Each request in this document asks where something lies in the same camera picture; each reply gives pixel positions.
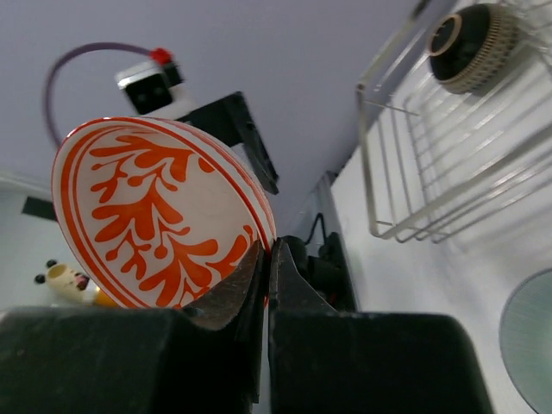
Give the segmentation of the red striped beige bowl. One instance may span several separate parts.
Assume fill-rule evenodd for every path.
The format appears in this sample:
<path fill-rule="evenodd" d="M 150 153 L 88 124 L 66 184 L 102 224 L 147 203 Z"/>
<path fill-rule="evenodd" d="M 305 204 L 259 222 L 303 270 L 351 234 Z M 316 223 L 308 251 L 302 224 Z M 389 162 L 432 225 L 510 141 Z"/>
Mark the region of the red striped beige bowl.
<path fill-rule="evenodd" d="M 446 15 L 427 41 L 430 70 L 456 95 L 486 84 L 507 63 L 520 28 L 511 7 L 477 3 Z"/>

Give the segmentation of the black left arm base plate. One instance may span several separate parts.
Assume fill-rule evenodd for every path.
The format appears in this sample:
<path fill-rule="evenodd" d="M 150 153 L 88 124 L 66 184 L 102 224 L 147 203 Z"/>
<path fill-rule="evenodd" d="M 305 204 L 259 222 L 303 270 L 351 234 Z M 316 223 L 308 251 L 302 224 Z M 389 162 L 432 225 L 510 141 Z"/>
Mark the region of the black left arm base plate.
<path fill-rule="evenodd" d="M 307 253 L 307 248 L 314 241 L 317 228 L 320 228 L 323 243 L 317 256 L 313 256 Z M 299 274 L 330 306 L 337 311 L 357 311 L 340 237 L 336 232 L 327 232 L 322 212 L 316 214 L 306 240 L 293 235 L 287 235 L 283 240 Z"/>

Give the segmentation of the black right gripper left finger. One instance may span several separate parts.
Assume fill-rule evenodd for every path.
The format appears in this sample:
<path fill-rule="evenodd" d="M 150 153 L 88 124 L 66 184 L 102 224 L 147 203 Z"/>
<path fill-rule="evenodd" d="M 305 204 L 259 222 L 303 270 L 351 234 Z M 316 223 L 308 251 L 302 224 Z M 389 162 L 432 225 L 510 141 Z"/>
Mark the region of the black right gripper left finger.
<path fill-rule="evenodd" d="M 4 413 L 249 413 L 260 394 L 265 252 L 180 310 L 1 314 Z"/>

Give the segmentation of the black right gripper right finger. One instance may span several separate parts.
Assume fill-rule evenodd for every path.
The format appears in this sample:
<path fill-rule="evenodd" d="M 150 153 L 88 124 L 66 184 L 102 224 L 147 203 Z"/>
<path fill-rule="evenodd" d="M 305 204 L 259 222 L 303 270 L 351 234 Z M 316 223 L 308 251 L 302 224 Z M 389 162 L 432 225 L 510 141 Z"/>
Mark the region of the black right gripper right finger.
<path fill-rule="evenodd" d="M 474 345 L 443 314 L 340 312 L 273 246 L 268 360 L 274 413 L 490 413 Z"/>

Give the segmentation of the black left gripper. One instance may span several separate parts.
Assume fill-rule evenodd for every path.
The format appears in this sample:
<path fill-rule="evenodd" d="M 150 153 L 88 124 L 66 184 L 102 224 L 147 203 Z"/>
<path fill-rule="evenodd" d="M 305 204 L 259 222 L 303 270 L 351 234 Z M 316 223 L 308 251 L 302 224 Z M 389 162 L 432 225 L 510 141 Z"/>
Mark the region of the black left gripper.
<path fill-rule="evenodd" d="M 177 119 L 203 130 L 228 147 L 242 144 L 254 174 L 269 193 L 279 193 L 277 174 L 245 95 L 236 91 Z"/>

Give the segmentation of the pale green ribbed bowl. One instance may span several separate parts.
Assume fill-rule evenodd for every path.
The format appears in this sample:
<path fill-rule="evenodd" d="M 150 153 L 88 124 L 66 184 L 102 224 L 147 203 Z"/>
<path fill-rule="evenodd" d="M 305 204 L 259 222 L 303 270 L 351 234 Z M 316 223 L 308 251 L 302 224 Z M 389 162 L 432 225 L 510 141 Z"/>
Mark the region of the pale green ribbed bowl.
<path fill-rule="evenodd" d="M 499 325 L 502 360 L 511 382 L 536 413 L 551 412 L 551 271 L 521 282 Z"/>

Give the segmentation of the orange floral white bowl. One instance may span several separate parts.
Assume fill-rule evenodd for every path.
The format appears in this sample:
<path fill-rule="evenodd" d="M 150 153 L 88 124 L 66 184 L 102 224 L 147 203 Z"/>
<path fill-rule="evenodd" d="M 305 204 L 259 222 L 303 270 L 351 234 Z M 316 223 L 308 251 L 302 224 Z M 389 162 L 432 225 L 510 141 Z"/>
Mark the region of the orange floral white bowl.
<path fill-rule="evenodd" d="M 277 232 L 267 196 L 226 145 L 191 125 L 103 117 L 75 128 L 51 173 L 79 265 L 125 308 L 180 309 Z"/>

